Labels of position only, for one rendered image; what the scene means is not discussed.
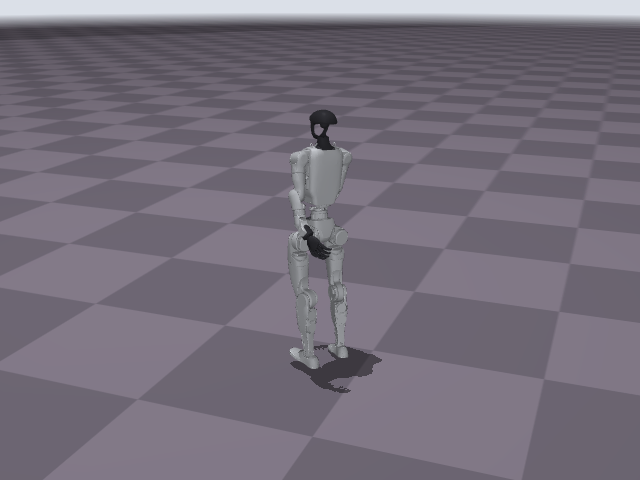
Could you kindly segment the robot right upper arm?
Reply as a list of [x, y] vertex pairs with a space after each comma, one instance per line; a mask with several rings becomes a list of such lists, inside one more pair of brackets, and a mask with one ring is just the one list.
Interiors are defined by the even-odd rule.
[[341, 176], [341, 184], [340, 184], [339, 193], [341, 192], [341, 190], [343, 188], [343, 184], [344, 184], [344, 180], [345, 180], [345, 177], [346, 177], [346, 174], [347, 174], [348, 166], [352, 161], [352, 154], [349, 151], [347, 151], [347, 150], [345, 150], [343, 148], [340, 148], [340, 149], [342, 150], [342, 153], [343, 153], [343, 166], [342, 166], [342, 176]]

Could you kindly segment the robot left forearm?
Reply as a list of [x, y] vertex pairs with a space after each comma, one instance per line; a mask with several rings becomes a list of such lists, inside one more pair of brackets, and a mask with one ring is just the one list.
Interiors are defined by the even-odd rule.
[[298, 233], [304, 237], [304, 235], [307, 234], [307, 231], [304, 229], [304, 225], [308, 225], [305, 214], [306, 206], [301, 203], [299, 195], [295, 190], [291, 190], [289, 192], [288, 198], [294, 212], [294, 225], [298, 229]]

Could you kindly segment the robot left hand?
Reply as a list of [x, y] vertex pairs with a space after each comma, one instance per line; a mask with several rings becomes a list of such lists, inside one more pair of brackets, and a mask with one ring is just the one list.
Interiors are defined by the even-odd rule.
[[[324, 250], [332, 250], [332, 248], [327, 248], [325, 247], [320, 241], [319, 239], [317, 239], [316, 237], [313, 236], [313, 231], [311, 230], [311, 228], [308, 225], [304, 225], [304, 229], [307, 231], [307, 234], [304, 235], [304, 237], [302, 237], [304, 240], [307, 240], [307, 246], [309, 247], [309, 251], [310, 253], [314, 256], [314, 257], [318, 257], [319, 259], [326, 259], [329, 257], [329, 254], [331, 254], [331, 252], [327, 252]], [[324, 249], [322, 249], [322, 248]], [[323, 254], [324, 253], [324, 254]], [[325, 255], [327, 254], [327, 255]]]

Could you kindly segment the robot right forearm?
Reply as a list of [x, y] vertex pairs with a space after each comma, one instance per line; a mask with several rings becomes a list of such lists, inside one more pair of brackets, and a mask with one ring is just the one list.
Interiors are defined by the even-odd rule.
[[[339, 194], [340, 194], [340, 193], [338, 193], [337, 197], [339, 196]], [[337, 197], [336, 197], [336, 199], [337, 199]], [[331, 204], [330, 204], [330, 205], [331, 205]], [[323, 208], [325, 208], [325, 210], [327, 210], [327, 209], [328, 209], [328, 206], [330, 206], [330, 205], [323, 205]]]

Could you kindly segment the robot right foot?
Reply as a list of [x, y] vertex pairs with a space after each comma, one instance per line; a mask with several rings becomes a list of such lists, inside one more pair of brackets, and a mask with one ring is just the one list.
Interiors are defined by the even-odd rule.
[[340, 342], [340, 347], [336, 347], [335, 344], [329, 344], [328, 350], [334, 354], [336, 354], [339, 358], [347, 358], [348, 357], [348, 349], [346, 346], [342, 346]]

